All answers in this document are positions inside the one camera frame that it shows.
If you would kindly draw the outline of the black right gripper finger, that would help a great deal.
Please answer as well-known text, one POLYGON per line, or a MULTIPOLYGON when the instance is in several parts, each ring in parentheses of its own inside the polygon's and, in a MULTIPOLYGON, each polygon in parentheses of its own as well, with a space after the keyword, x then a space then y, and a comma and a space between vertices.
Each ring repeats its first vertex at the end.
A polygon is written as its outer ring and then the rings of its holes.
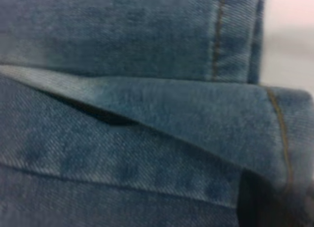
POLYGON ((275 193, 264 178, 245 171, 241 175, 237 200, 240 227, 312 227, 314 225, 314 183, 302 197, 303 204, 275 193))

